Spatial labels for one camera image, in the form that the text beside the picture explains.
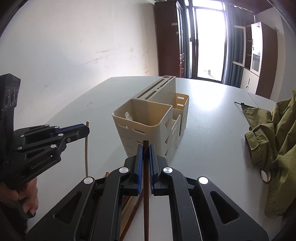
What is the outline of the person's left hand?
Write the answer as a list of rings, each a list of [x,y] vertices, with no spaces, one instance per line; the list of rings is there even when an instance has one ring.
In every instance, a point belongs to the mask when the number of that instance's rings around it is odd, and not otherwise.
[[[22,209],[25,213],[34,215],[39,207],[37,178],[34,178],[20,190],[10,190],[1,182],[1,202],[14,206],[17,201],[22,201]]]

